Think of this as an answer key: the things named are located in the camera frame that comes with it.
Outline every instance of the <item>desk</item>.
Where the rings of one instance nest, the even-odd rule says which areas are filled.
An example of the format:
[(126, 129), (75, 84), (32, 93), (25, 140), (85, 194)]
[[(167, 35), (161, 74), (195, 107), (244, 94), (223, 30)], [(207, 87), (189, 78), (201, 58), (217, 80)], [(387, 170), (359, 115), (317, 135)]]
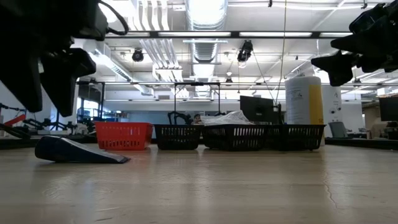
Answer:
[(398, 154), (124, 152), (126, 164), (54, 164), (0, 151), (2, 223), (394, 223)]

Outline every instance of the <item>plastic bag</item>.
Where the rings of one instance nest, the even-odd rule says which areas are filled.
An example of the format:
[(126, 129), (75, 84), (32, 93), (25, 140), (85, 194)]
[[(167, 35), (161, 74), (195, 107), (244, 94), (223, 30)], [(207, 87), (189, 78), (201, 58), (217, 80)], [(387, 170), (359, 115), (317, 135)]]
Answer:
[(241, 110), (230, 112), (224, 116), (202, 116), (201, 121), (205, 126), (219, 124), (253, 124), (244, 116)]

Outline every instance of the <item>ceiling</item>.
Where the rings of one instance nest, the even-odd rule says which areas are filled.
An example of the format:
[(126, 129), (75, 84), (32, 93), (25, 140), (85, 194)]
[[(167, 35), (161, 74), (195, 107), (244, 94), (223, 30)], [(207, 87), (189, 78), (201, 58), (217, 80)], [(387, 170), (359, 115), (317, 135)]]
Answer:
[[(129, 0), (109, 0), (115, 6), (116, 10), (120, 9), (123, 16), (128, 12), (123, 10), (123, 2)], [(379, 0), (372, 0), (368, 2), (369, 6), (382, 2)], [(344, 10), (301, 10), (301, 9), (285, 9), (282, 7), (284, 1), (275, 1), (272, 7), (267, 7), (267, 1), (246, 1), (246, 0), (229, 0), (225, 30), (262, 30), (262, 31), (283, 31), (284, 21), (286, 18), (286, 30), (288, 31), (348, 31), (349, 24), (357, 18), (363, 9), (344, 9)], [(349, 0), (349, 1), (333, 1), (333, 0), (288, 0), (286, 2), (289, 7), (336, 7), (341, 5), (348, 6), (362, 6), (363, 1)], [(168, 0), (168, 22), (171, 30), (186, 30), (186, 18), (184, 8), (184, 1)], [(115, 29), (121, 29), (119, 22), (113, 22), (109, 25)], [(226, 72), (232, 72), (232, 79), (234, 82), (278, 82), (282, 76), (290, 78), (298, 73), (305, 75), (313, 75), (314, 68), (310, 64), (310, 59), (317, 55), (325, 55), (335, 52), (336, 50), (330, 47), (329, 39), (253, 39), (254, 53), (256, 57), (248, 60), (245, 68), (239, 68), (236, 60), (231, 61), (236, 56), (235, 53), (242, 46), (244, 39), (228, 39), (228, 43), (220, 44), (218, 51), (218, 63), (215, 66), (213, 82), (224, 82)], [(154, 81), (152, 76), (152, 61), (144, 52), (144, 61), (133, 62), (132, 53), (135, 48), (142, 48), (139, 39), (106, 39), (106, 44), (112, 51), (112, 59), (122, 65), (135, 80), (139, 81)], [(192, 76), (192, 59), (190, 55), (190, 48), (188, 44), (184, 44), (182, 39), (173, 40), (174, 49), (177, 54), (178, 62), (182, 67), (182, 75), (184, 78)], [(356, 76), (363, 75), (359, 69), (353, 70)], [(98, 72), (94, 75), (98, 81), (114, 82), (118, 81), (117, 76), (113, 71), (107, 69), (105, 66), (99, 65)], [(387, 78), (398, 78), (398, 73), (380, 74), (366, 80), (366, 82), (383, 82)], [(112, 88), (120, 88), (125, 90), (126, 87), (112, 86)]]

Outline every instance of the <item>black basket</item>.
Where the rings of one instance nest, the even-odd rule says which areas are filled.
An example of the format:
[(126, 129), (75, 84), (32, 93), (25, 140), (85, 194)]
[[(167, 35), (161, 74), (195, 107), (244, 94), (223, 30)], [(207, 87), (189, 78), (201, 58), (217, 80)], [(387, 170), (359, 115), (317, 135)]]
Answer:
[(202, 130), (205, 146), (227, 151), (255, 151), (264, 148), (267, 125), (221, 124)]
[(318, 149), (325, 126), (323, 124), (270, 125), (267, 129), (266, 147), (283, 151)]
[(157, 147), (163, 150), (194, 150), (202, 125), (155, 124)]

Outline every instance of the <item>plastic basket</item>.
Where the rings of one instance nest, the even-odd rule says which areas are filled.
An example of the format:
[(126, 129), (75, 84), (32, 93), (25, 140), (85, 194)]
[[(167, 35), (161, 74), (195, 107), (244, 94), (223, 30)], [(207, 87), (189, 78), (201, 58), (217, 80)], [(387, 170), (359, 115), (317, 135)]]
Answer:
[(203, 128), (203, 141), (210, 149), (255, 151), (265, 147), (267, 125), (221, 124)]
[(157, 147), (163, 150), (194, 150), (202, 125), (155, 124)]
[(96, 122), (98, 146), (106, 150), (144, 150), (152, 140), (149, 123)]
[(318, 149), (325, 125), (280, 124), (267, 129), (266, 147), (283, 151)]

